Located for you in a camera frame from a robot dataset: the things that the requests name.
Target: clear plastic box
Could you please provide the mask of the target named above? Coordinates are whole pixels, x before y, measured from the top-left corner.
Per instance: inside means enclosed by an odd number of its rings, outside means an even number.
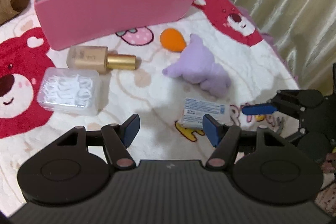
[[[95,70],[48,68],[37,102],[46,110],[98,114],[100,78]]]

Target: bear mouth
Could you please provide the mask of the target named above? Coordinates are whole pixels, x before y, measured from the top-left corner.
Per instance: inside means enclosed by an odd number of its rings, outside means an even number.
[[[3,102],[3,104],[4,104],[5,106],[8,106],[8,105],[10,105],[13,101],[14,101],[14,97],[13,97],[12,100],[10,100],[9,102]]]

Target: ribbed black surface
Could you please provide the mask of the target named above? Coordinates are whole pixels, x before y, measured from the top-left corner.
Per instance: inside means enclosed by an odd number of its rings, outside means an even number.
[[[118,172],[102,193],[65,208],[26,204],[14,224],[324,224],[313,203],[271,207],[232,187],[224,173],[199,161],[141,161]]]

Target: curtain fold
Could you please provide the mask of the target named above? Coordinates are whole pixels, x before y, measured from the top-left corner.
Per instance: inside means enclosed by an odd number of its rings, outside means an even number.
[[[302,89],[332,91],[336,62],[336,0],[232,0],[250,11],[262,32],[274,37],[280,55]]]

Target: white blanket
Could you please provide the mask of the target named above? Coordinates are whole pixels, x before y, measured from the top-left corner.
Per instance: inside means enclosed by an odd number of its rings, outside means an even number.
[[[38,26],[30,5],[19,17],[0,27],[0,43]],[[280,113],[246,117],[240,111],[241,105],[265,102],[279,89],[298,89],[272,47],[265,41],[252,47],[237,43],[215,29],[201,10],[191,7],[178,22],[149,26],[154,41],[148,45],[132,46],[115,34],[85,43],[107,45],[121,54],[134,54],[142,59],[141,67],[136,71],[115,70],[101,77],[102,110],[96,117],[54,113],[46,125],[0,140],[0,210],[4,214],[11,215],[25,202],[16,181],[20,165],[74,126],[97,130],[109,123],[122,123],[137,113],[141,129],[129,148],[137,163],[141,159],[200,159],[204,162],[211,155],[214,148],[206,136],[188,130],[181,130],[181,133],[175,128],[185,97],[216,99],[197,85],[162,74],[162,69],[179,58],[178,53],[169,52],[160,44],[161,32],[170,27],[179,30],[187,43],[191,33],[199,35],[214,53],[216,62],[228,71],[232,86],[228,96],[217,102],[232,105],[231,117],[236,124],[254,129],[263,123],[277,130],[279,119],[276,117],[280,117],[284,119],[283,136],[297,130],[298,122]],[[68,50],[50,50],[48,56],[56,67],[67,67],[67,53]]]

